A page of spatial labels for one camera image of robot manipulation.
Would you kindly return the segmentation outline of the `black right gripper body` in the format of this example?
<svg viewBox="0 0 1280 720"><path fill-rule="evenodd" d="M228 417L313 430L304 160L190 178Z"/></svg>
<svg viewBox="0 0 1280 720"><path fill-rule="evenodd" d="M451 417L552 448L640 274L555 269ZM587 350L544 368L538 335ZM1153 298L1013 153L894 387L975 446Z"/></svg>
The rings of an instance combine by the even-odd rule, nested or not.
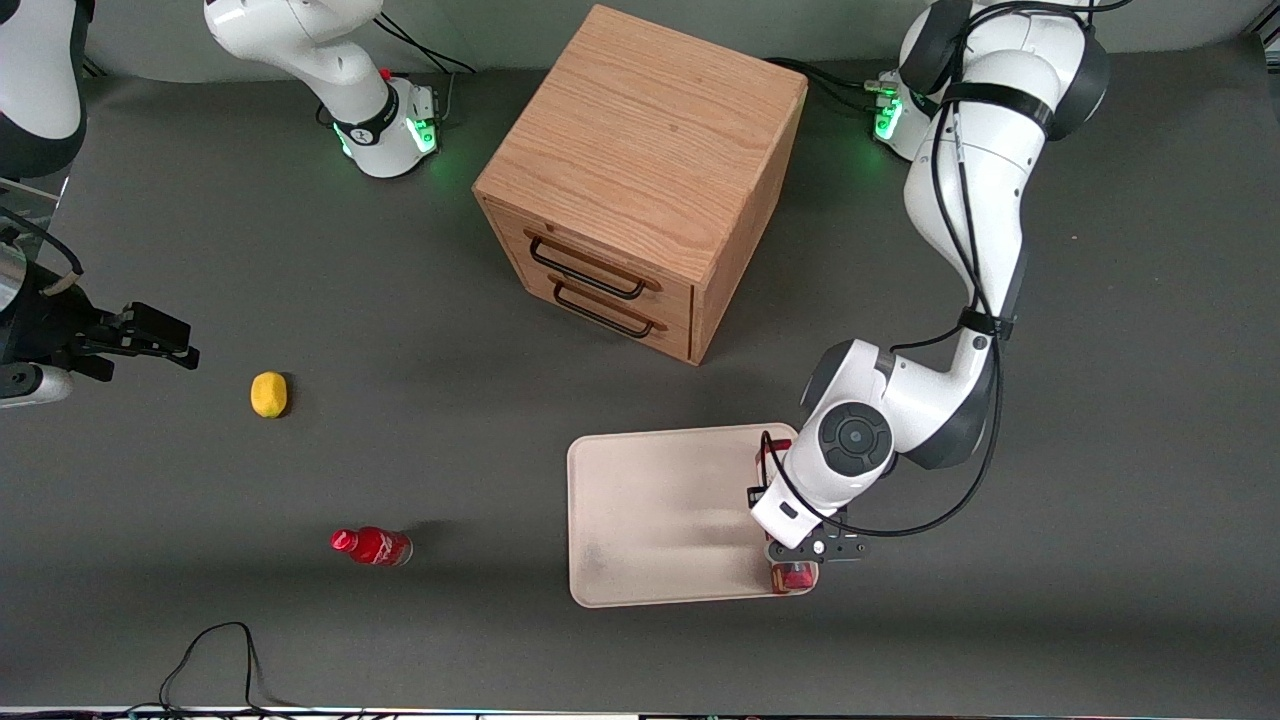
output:
<svg viewBox="0 0 1280 720"><path fill-rule="evenodd" d="M95 348L101 357L115 355L106 352L102 343L108 340L102 327L108 315L78 288L54 296L44 296L37 290L26 291L3 311L1 363L63 369L61 348L68 345Z"/></svg>

